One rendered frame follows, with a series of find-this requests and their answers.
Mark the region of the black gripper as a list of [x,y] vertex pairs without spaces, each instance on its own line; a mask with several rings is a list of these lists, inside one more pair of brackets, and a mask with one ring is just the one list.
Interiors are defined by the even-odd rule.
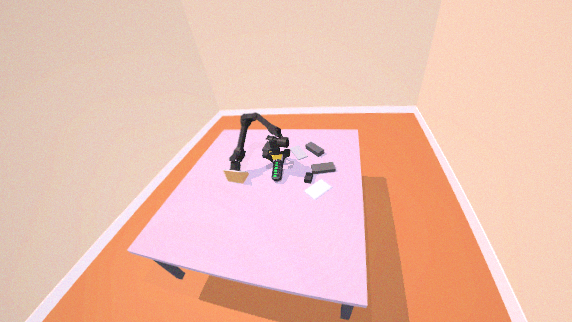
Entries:
[[274,162],[272,155],[283,154],[283,157],[282,157],[283,163],[284,163],[285,158],[290,157],[290,152],[291,152],[290,149],[284,149],[284,151],[280,151],[279,146],[277,146],[277,147],[270,147],[270,150],[271,150],[271,152],[269,152],[269,150],[264,150],[262,153],[262,157],[270,160],[272,163]]

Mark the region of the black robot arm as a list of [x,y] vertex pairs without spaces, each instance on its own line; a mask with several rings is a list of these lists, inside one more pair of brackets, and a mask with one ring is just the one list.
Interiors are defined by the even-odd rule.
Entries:
[[246,151],[244,151],[244,144],[245,144],[247,130],[248,127],[251,125],[251,122],[255,120],[258,120],[261,124],[263,124],[267,128],[270,134],[274,135],[274,136],[268,135],[265,138],[266,140],[269,140],[270,147],[277,147],[277,146],[279,146],[279,148],[289,147],[289,137],[283,137],[281,134],[281,129],[279,127],[271,124],[257,112],[242,113],[240,115],[241,127],[240,127],[238,142],[236,148],[233,150],[232,155],[228,158],[230,161],[230,168],[228,170],[240,171],[241,167],[240,162],[242,162],[246,153]]

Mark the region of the dark grey rounded unit with white label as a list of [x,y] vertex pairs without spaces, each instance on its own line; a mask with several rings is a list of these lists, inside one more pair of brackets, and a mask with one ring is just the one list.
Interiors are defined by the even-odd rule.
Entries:
[[271,178],[273,181],[280,181],[282,179],[282,171],[283,171],[283,161],[280,159],[276,159],[273,162],[273,169]]

